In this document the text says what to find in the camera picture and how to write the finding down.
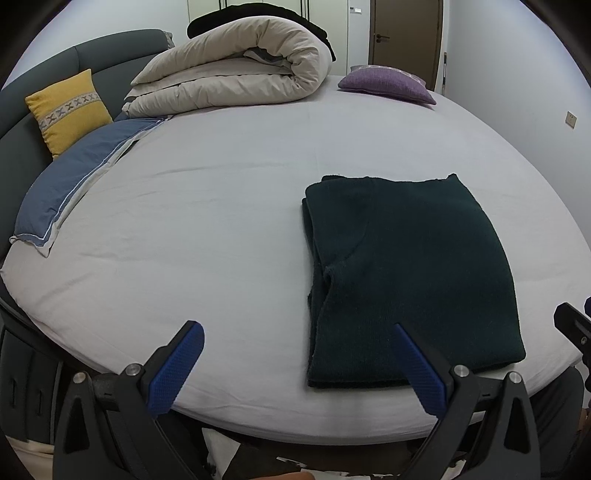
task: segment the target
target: dark green sweater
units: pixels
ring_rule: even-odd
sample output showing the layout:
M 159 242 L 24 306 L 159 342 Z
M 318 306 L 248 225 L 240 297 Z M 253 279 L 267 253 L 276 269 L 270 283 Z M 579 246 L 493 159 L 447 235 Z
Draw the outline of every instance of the dark green sweater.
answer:
M 392 326 L 409 322 L 452 365 L 525 358 L 496 232 L 455 174 L 445 180 L 325 177 L 306 189 L 314 260 L 308 384 L 401 383 Z

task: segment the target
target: wall outlet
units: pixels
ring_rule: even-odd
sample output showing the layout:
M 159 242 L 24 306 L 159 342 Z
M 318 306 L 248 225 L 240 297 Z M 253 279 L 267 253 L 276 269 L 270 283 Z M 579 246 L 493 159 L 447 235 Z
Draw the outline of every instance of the wall outlet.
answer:
M 577 123 L 577 117 L 575 117 L 572 113 L 566 112 L 566 124 L 572 128 Z

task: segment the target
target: cabinet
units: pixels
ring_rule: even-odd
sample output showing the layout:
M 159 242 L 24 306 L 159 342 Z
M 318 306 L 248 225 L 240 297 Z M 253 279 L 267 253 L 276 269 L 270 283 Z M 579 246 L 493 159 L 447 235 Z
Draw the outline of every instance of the cabinet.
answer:
M 229 7 L 230 5 L 242 5 L 242 4 L 253 4 L 253 3 L 262 3 L 262 0 L 222 0 L 222 8 Z
M 302 17 L 306 16 L 306 1 L 307 0 L 222 0 L 222 8 L 230 5 L 249 4 L 251 2 L 259 2 L 265 4 L 273 4 L 278 7 L 288 8 L 293 10 Z
M 189 6 L 189 21 L 220 10 L 220 0 L 187 0 L 187 4 Z
M 336 55 L 331 75 L 347 75 L 348 0 L 309 0 L 309 20 L 326 30 Z
M 278 7 L 288 8 L 293 10 L 302 17 L 307 17 L 306 0 L 263 0 L 266 4 L 277 5 Z

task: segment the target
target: rolled comforter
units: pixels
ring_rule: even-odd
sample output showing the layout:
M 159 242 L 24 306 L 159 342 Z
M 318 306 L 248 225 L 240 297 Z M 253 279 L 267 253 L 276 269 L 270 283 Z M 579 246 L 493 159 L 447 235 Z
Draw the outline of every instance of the rolled comforter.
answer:
M 132 81 L 123 111 L 140 118 L 291 102 L 314 93 L 331 63 L 329 48 L 301 25 L 241 18 L 155 56 Z

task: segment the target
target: blue pillow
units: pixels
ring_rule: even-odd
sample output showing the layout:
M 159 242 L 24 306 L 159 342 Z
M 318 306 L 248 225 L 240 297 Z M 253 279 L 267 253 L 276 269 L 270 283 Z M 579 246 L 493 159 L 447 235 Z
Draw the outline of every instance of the blue pillow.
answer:
M 29 242 L 44 257 L 61 224 L 92 185 L 131 145 L 162 123 L 162 118 L 121 120 L 85 135 L 37 177 L 18 211 L 14 236 Z

